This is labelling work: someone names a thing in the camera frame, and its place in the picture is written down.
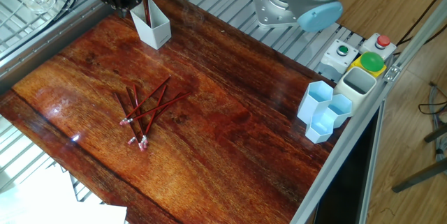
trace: metal bracket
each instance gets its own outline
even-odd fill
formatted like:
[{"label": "metal bracket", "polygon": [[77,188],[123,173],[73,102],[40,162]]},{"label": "metal bracket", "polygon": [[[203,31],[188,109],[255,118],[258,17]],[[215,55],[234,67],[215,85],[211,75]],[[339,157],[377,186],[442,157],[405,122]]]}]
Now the metal bracket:
[{"label": "metal bracket", "polygon": [[388,72],[385,74],[384,80],[386,82],[394,82],[401,71],[402,70],[399,67],[391,66],[390,70],[388,70]]},{"label": "metal bracket", "polygon": [[296,17],[288,4],[280,0],[253,0],[256,17],[263,27],[289,27],[296,24]]}]

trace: pencil cup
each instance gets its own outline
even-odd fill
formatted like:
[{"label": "pencil cup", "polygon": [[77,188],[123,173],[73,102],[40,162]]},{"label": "pencil cup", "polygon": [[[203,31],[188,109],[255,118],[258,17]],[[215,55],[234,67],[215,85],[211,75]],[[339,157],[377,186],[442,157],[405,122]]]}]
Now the pencil cup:
[{"label": "pencil cup", "polygon": [[306,137],[314,144],[325,142],[332,135],[334,121],[326,113],[311,115],[311,122],[306,126]]},{"label": "pencil cup", "polygon": [[323,113],[332,100],[333,89],[323,81],[312,82],[298,107],[298,118],[310,124],[312,115]]},{"label": "pencil cup", "polygon": [[324,113],[334,121],[334,128],[339,128],[351,115],[351,109],[352,102],[343,94],[337,94],[332,96],[332,101]]},{"label": "pencil cup", "polygon": [[343,75],[337,86],[335,86],[334,94],[343,94],[352,102],[350,116],[353,116],[374,86],[376,86],[376,82],[376,78],[368,72],[359,67],[353,67]]},{"label": "pencil cup", "polygon": [[140,40],[158,50],[171,37],[170,23],[154,1],[148,1],[151,26],[146,24],[145,8],[142,3],[131,10],[131,15]]}]

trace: green button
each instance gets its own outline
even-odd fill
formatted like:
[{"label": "green button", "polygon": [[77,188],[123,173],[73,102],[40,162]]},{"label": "green button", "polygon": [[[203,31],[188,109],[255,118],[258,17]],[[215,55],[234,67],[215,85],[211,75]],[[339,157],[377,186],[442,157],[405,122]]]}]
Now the green button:
[{"label": "green button", "polygon": [[379,71],[385,63],[379,54],[374,52],[366,52],[360,57],[360,63],[369,71]]},{"label": "green button", "polygon": [[343,45],[338,47],[338,49],[343,53],[348,53],[348,51],[349,51],[348,47],[343,46]]}]

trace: chair leg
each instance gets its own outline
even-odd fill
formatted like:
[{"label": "chair leg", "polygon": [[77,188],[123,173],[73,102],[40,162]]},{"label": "chair leg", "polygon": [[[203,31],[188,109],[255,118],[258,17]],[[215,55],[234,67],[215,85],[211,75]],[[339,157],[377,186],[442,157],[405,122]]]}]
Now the chair leg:
[{"label": "chair leg", "polygon": [[438,128],[438,130],[432,131],[429,135],[424,137],[424,140],[427,143],[430,143],[431,141],[437,139],[438,137],[441,137],[445,133],[447,133],[447,124],[441,126],[440,128]]},{"label": "chair leg", "polygon": [[445,170],[447,170],[447,158],[441,160],[441,162],[436,162],[435,164],[425,168],[424,170],[421,170],[411,175],[410,177],[406,178],[403,182],[399,183],[396,186],[393,186],[391,189],[395,193],[398,193],[402,190],[412,187],[413,185],[416,185],[417,183],[429,179],[430,177],[433,177],[434,175],[441,173]]}]

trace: white pencil holder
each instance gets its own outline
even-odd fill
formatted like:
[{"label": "white pencil holder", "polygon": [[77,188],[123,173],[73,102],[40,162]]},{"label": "white pencil holder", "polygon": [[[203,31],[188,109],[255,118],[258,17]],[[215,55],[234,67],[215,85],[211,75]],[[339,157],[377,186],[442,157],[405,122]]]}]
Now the white pencil holder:
[{"label": "white pencil holder", "polygon": [[371,90],[376,86],[376,83],[376,78],[368,72],[359,67],[353,67],[343,75],[337,86],[335,86],[334,94],[343,94],[352,102],[350,116],[353,116]]},{"label": "white pencil holder", "polygon": [[151,26],[146,24],[142,3],[131,10],[131,15],[140,40],[158,50],[171,37],[170,23],[159,7],[152,0],[148,1]]}]

